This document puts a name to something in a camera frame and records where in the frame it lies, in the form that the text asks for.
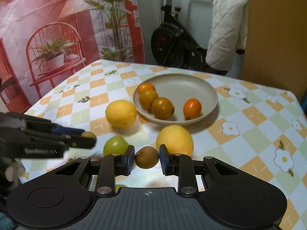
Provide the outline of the grey gloved hand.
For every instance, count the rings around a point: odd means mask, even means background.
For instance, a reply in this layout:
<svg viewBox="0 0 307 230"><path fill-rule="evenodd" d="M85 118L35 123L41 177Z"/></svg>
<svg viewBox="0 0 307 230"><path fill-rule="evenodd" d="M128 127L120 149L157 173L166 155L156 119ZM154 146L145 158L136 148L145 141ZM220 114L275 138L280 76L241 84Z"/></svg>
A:
<svg viewBox="0 0 307 230"><path fill-rule="evenodd" d="M1 188L11 190L19 185L26 169L19 158L1 157Z"/></svg>

